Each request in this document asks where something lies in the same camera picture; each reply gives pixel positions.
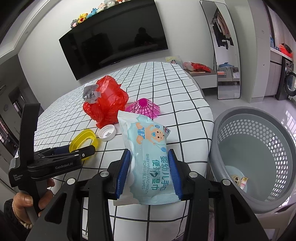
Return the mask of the person's left hand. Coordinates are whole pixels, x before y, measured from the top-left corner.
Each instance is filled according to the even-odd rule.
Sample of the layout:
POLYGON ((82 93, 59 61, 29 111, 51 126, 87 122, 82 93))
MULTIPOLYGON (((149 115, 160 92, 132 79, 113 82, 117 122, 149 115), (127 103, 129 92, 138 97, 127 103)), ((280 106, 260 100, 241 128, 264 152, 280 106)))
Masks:
MULTIPOLYGON (((39 201, 39 208, 43 210, 52 198, 53 192, 48 189, 39 201)), ((33 198, 30 195, 20 192, 17 193, 13 198, 12 207, 18 220, 28 225, 32 224, 32 221, 27 214, 27 208, 33 207, 33 198)))

